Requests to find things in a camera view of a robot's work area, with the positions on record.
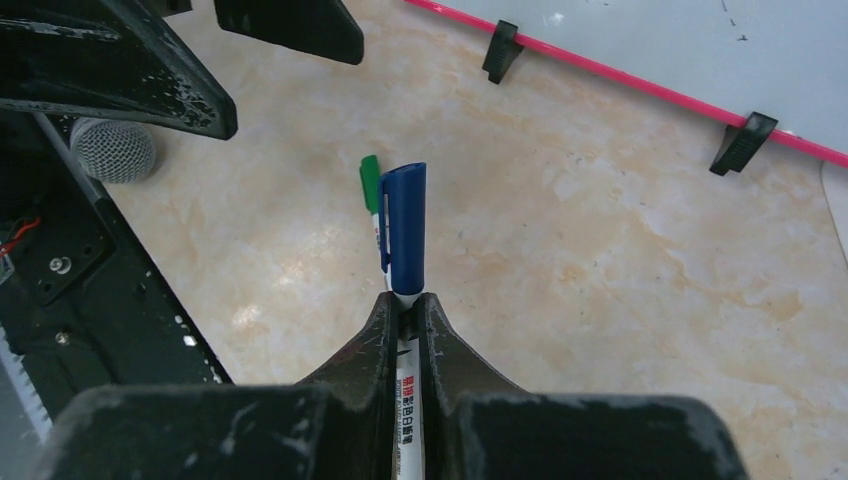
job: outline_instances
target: black clip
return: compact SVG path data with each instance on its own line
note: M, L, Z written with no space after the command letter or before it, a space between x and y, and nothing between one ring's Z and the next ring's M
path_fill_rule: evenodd
M730 170L741 172L776 126L777 120L757 112L748 117L742 128L728 125L710 171L721 176Z
M489 72L490 82L500 84L512 61L524 50L523 45L515 43L517 33L518 27L515 25L503 20L498 21L489 43L489 51L486 52L486 59L483 60L483 70Z

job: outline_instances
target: red edge trim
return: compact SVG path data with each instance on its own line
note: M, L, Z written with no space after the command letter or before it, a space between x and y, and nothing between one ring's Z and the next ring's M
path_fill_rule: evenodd
M474 28L479 28L480 30L484 30L489 33L494 33L495 31L495 25L489 22L481 20L477 17L472 17L467 13L462 13L458 10L444 7L430 0L404 1L412 5L436 12L440 15L444 15L460 23L470 25ZM642 80L641 78L634 77L629 73L625 73L621 70L616 70L612 67L608 67L593 60L589 60L586 57L581 57L580 55L567 52L560 48L554 47L553 45L548 45L545 42L530 38L526 35L522 35L519 33L515 36L515 41L516 43L524 45L525 47L531 50L536 50L537 52L549 55L564 62L568 62L572 65L576 65L580 68L589 70L590 72L597 73L598 75L603 75L609 79L615 80L616 82L620 82L637 90L650 93L651 95L657 96L668 102L675 103L677 105L680 105L681 107L688 108L702 115L712 117L722 123L733 125L734 127L741 127L745 125L745 117L741 115L737 115L735 113L728 112L727 110L714 107L700 100L696 100L692 97L683 95L682 93L677 93L673 90L661 87L656 83L652 83L647 80ZM836 150L832 150L817 143L812 143L809 140L804 140L801 137L784 132L782 130L775 130L774 133L771 134L770 138L777 143L786 145L787 147L800 150L804 153L808 153L828 162L833 162L842 167L848 167L848 154L837 152Z

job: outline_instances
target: blue marker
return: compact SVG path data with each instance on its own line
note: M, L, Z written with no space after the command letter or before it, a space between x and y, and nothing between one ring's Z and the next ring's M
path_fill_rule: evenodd
M425 163L404 165L386 172L377 184L380 263L383 272L389 272L391 268L391 288L404 310L412 307L424 292L426 190ZM387 215L392 226L389 235L386 235Z

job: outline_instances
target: screw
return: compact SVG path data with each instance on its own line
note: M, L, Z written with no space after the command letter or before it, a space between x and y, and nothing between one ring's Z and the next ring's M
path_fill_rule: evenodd
M71 336L65 332L59 332L56 334L56 343L65 347L71 343Z
M64 275L71 271L71 259L68 257L56 257L50 260L50 271Z

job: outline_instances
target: whiteboard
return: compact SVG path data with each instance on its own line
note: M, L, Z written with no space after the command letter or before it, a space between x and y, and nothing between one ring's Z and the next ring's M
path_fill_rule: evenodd
M848 166L848 1L407 0Z

